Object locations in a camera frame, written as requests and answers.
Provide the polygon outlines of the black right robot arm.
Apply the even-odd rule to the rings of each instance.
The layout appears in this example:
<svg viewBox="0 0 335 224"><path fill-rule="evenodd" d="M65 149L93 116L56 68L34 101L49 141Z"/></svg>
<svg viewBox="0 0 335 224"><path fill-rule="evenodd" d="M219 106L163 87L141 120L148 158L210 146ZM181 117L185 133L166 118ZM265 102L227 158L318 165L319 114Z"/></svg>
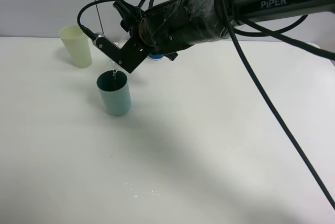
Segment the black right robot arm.
<svg viewBox="0 0 335 224"><path fill-rule="evenodd" d="M261 21L334 12L334 0L170 0L147 10L120 0L114 7L121 25L130 33L135 46L174 59L181 50L203 42L227 39L246 24L255 29L254 37L270 36L326 59L334 53L320 50L285 36L285 30L272 31Z"/></svg>

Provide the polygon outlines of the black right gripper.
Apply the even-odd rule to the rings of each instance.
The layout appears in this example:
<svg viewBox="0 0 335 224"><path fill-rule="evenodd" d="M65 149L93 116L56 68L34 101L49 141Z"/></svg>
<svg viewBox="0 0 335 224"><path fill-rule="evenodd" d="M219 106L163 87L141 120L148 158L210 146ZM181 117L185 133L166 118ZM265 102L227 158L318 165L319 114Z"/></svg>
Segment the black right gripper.
<svg viewBox="0 0 335 224"><path fill-rule="evenodd" d="M130 34L132 47L148 53L164 54L174 61L179 51L195 44L189 0L170 0L148 8L115 1L122 29Z"/></svg>

